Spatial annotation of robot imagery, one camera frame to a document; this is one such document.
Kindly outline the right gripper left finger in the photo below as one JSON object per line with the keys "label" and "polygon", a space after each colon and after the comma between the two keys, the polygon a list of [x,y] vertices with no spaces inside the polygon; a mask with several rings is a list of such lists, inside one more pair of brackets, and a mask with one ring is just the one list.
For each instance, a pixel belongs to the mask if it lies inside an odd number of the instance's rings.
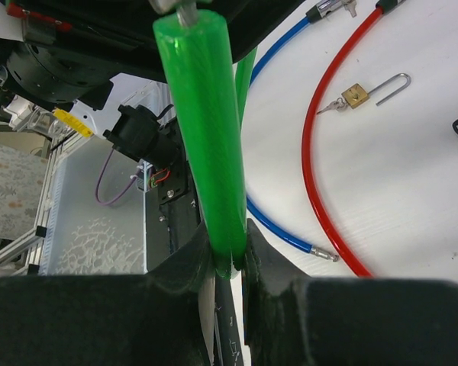
{"label": "right gripper left finger", "polygon": [[147,274],[0,278],[0,365],[210,365],[213,343],[204,226]]}

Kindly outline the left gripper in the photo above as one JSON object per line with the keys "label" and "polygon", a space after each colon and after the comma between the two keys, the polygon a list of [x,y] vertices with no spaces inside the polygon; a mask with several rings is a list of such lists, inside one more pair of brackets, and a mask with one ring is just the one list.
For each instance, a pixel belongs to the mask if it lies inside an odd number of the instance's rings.
{"label": "left gripper", "polygon": [[[244,58],[278,27],[300,1],[199,1],[198,10],[225,18],[233,62]],[[47,26],[43,40],[25,35],[33,50],[116,72],[162,72],[153,22],[160,18],[147,1],[7,1],[15,18]]]}

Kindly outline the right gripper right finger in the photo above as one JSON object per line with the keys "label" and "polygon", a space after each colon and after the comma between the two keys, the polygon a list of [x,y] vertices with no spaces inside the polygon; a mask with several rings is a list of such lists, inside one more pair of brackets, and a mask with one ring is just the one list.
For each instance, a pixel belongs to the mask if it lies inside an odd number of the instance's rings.
{"label": "right gripper right finger", "polygon": [[255,365],[458,365],[458,284],[312,277],[249,222],[244,341]]}

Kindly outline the green cable lock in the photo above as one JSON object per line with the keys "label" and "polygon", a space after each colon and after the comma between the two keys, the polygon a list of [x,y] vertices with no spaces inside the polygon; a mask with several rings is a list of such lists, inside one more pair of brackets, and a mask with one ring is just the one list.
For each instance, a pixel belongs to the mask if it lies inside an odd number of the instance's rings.
{"label": "green cable lock", "polygon": [[185,144],[217,273],[241,270],[247,196],[225,18],[194,1],[152,1],[156,45]]}

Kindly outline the brass padlock with key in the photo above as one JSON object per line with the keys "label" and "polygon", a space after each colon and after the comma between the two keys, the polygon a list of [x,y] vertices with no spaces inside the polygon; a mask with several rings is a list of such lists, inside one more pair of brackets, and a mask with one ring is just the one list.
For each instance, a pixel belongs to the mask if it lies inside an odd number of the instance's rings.
{"label": "brass padlock with key", "polygon": [[391,78],[385,80],[383,83],[380,85],[376,86],[374,89],[367,91],[364,87],[362,87],[360,84],[356,83],[349,88],[347,88],[345,91],[343,91],[340,95],[339,98],[336,100],[332,101],[327,107],[319,110],[317,112],[317,115],[323,114],[328,111],[337,111],[337,112],[343,112],[348,108],[351,109],[356,109],[365,102],[367,102],[372,95],[383,89],[384,87],[392,84],[393,82],[397,82],[399,79],[403,81],[400,87],[398,87],[396,90],[391,92],[390,94],[386,95],[384,98],[376,102],[376,106],[381,106],[385,104],[387,101],[391,100],[394,98],[396,95],[399,93],[403,92],[406,88],[408,88],[412,82],[412,78],[409,74],[407,73],[399,73]]}

